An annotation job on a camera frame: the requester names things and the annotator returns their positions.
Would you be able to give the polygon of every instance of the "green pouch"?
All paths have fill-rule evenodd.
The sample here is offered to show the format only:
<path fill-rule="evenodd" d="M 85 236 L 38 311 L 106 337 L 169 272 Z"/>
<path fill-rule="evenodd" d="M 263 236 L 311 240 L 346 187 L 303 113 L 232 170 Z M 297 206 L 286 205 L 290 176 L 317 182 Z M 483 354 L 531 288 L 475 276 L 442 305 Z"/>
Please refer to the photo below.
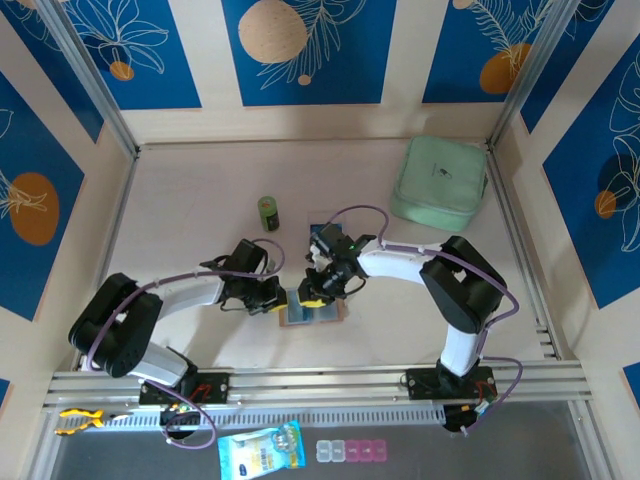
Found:
<path fill-rule="evenodd" d="M 464 230 L 484 195 L 486 163 L 477 147 L 413 137 L 393 189 L 391 212 L 442 230 Z"/>

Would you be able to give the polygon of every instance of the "gray floor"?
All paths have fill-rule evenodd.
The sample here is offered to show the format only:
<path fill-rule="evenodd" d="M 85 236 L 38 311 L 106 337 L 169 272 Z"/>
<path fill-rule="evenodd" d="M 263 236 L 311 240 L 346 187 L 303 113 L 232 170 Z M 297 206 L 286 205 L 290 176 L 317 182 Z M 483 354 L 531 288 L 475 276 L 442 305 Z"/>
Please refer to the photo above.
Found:
<path fill-rule="evenodd" d="M 303 439 L 307 467 L 275 472 L 270 479 L 590 478 L 565 403 L 507 404 L 469 438 L 452 438 L 439 426 L 385 426 L 306 428 Z M 339 439 L 384 439 L 388 461 L 318 463 L 316 441 Z M 63 439 L 52 478 L 215 480 L 220 471 L 215 447 L 184 451 L 164 443 L 159 432 L 93 430 Z"/>

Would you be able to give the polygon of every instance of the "white floor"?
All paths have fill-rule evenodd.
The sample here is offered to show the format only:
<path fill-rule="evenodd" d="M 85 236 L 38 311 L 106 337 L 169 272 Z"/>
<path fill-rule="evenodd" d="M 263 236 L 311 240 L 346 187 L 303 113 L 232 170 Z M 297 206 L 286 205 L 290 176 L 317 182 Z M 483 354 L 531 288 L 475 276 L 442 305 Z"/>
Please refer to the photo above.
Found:
<path fill-rule="evenodd" d="M 147 282 L 191 271 L 231 253 L 241 238 L 268 235 L 287 252 L 281 274 L 297 287 L 307 266 L 310 220 L 355 203 L 388 207 L 406 141 L 235 143 L 143 150 L 116 242 L 110 273 Z M 273 195 L 281 228 L 265 234 L 256 201 Z M 376 234 L 375 212 L 346 216 L 352 237 Z M 388 239 L 445 241 L 450 234 L 392 218 Z M 543 353 L 493 190 L 463 233 L 505 278 L 522 304 L 496 325 L 484 353 L 541 360 Z M 501 310 L 509 307 L 504 300 Z M 217 306 L 194 308 L 162 320 L 153 340 L 184 352 L 200 367 L 331 367 L 434 362 L 447 324 L 425 287 L 371 279 L 348 302 L 344 323 L 293 328 L 276 314 L 248 317 Z"/>

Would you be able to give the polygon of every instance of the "green cylinder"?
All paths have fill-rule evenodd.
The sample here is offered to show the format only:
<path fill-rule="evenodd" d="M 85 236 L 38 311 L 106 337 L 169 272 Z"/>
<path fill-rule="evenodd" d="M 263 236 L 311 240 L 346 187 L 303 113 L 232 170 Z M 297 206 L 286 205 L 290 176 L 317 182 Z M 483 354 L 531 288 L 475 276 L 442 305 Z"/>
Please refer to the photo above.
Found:
<path fill-rule="evenodd" d="M 267 195 L 258 200 L 258 211 L 260 212 L 260 220 L 265 232 L 273 232 L 280 227 L 278 205 L 275 198 Z"/>

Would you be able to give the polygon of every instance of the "snack bag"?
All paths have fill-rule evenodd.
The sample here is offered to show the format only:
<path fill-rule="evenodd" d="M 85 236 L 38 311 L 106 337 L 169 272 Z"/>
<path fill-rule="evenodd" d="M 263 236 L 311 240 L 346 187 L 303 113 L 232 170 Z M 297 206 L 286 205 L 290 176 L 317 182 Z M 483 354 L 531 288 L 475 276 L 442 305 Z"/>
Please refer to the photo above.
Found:
<path fill-rule="evenodd" d="M 264 428 L 218 439 L 222 480 L 250 480 L 281 468 L 306 466 L 300 424 Z"/>

